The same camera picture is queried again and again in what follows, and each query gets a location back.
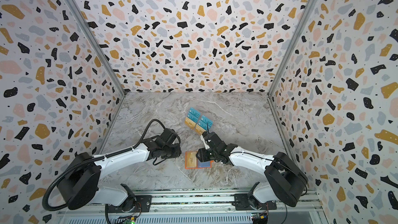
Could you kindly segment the orange card holder wallet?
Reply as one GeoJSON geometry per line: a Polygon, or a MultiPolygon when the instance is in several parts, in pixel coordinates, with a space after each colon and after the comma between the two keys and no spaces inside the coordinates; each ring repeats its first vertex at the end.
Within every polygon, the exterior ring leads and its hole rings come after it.
{"type": "Polygon", "coordinates": [[[196,157],[196,151],[186,151],[184,167],[187,170],[211,168],[212,161],[201,162],[196,157]]]}

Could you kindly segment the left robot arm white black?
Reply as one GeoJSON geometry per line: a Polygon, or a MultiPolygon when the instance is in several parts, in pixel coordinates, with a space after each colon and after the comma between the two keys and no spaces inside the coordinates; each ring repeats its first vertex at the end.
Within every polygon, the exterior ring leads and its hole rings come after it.
{"type": "Polygon", "coordinates": [[[129,212],[137,207],[137,197],[125,184],[101,185],[100,180],[136,163],[153,161],[153,165],[181,155],[180,137],[173,129],[142,140],[137,147],[128,147],[104,155],[79,154],[68,172],[57,184],[66,206],[70,210],[87,204],[110,204],[129,212]]]}

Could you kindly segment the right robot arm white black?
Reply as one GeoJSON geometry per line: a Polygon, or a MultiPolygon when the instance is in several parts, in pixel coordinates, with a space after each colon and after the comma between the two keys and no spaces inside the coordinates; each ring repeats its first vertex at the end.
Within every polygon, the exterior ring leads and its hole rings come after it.
{"type": "Polygon", "coordinates": [[[235,200],[236,208],[263,209],[269,201],[280,201],[295,207],[306,189],[308,178],[302,170],[283,152],[276,155],[263,155],[248,151],[235,144],[226,144],[215,132],[201,135],[205,147],[197,152],[200,162],[214,161],[247,168],[266,177],[265,182],[257,182],[247,194],[235,200]]]}

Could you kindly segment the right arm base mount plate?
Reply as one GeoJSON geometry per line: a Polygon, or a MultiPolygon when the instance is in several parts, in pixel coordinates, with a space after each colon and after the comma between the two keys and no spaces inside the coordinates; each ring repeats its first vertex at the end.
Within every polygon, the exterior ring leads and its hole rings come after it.
{"type": "Polygon", "coordinates": [[[235,194],[234,201],[232,205],[235,207],[237,211],[267,211],[267,210],[276,210],[277,205],[273,201],[268,201],[266,203],[260,203],[253,196],[249,196],[248,194],[235,194]]]}

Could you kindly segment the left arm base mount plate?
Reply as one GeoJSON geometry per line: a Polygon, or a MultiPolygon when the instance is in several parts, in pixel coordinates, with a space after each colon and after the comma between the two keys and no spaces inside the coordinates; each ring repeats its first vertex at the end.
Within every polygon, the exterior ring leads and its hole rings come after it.
{"type": "Polygon", "coordinates": [[[120,214],[140,214],[148,213],[152,203],[151,195],[138,195],[135,198],[128,197],[121,205],[114,206],[107,204],[106,208],[109,213],[120,214]]]}

